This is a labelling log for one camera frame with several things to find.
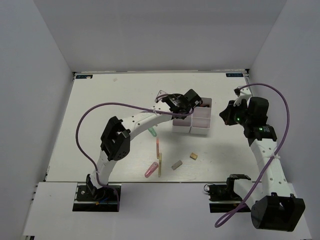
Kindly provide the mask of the mint green correction tape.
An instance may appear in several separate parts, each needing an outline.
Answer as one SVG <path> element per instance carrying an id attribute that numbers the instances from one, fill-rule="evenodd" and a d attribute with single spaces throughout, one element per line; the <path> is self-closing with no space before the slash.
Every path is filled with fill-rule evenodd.
<path id="1" fill-rule="evenodd" d="M 150 127 L 148 131 L 154 138 L 158 136 L 156 130 L 153 127 Z"/>

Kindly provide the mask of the pink highlighter pen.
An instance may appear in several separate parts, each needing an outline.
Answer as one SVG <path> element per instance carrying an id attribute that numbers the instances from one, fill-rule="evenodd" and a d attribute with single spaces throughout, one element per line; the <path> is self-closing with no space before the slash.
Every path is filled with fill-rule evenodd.
<path id="1" fill-rule="evenodd" d="M 157 170 L 158 167 L 159 164 L 157 162 L 153 162 L 144 173 L 144 177 L 149 178 Z"/>

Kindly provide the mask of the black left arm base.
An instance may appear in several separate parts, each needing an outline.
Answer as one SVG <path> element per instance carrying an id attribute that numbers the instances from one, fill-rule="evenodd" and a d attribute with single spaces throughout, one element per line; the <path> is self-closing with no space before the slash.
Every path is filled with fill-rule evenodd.
<path id="1" fill-rule="evenodd" d="M 116 213 L 120 206 L 114 190 L 102 188 L 97 197 L 93 197 L 85 184 L 78 184 L 73 202 L 73 212 Z"/>

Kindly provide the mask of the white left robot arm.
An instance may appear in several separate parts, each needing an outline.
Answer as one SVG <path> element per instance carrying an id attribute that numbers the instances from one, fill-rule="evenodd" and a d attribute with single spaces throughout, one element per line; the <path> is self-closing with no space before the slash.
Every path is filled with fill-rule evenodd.
<path id="1" fill-rule="evenodd" d="M 131 141 L 135 137 L 155 125 L 173 119 L 185 119 L 202 103 L 202 98 L 190 89 L 185 94 L 166 94 L 157 99 L 151 108 L 143 109 L 136 115 L 122 119 L 111 117 L 100 137 L 100 156 L 96 169 L 86 178 L 90 196 L 94 200 L 105 196 L 116 162 L 129 154 Z"/>

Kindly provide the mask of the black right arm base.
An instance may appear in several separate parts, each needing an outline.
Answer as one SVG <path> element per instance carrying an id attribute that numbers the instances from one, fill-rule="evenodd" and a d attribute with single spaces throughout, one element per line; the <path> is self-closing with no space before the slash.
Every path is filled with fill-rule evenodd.
<path id="1" fill-rule="evenodd" d="M 235 180 L 251 180 L 245 174 L 231 174 L 223 184 L 207 183 L 203 190 L 209 196 L 210 213 L 227 213 L 234 210 L 242 198 L 234 192 Z"/>

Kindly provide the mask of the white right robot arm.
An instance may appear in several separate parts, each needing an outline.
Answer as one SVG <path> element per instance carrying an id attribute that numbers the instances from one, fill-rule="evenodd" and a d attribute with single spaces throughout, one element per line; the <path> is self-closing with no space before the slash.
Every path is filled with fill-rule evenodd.
<path id="1" fill-rule="evenodd" d="M 305 202 L 295 197 L 287 183 L 277 150 L 275 129 L 267 124 L 269 102 L 265 98 L 231 100 L 219 116 L 227 126 L 241 125 L 254 154 L 259 176 L 249 183 L 244 176 L 236 176 L 225 188 L 226 195 L 250 209 L 256 229 L 293 232 L 305 211 Z"/>

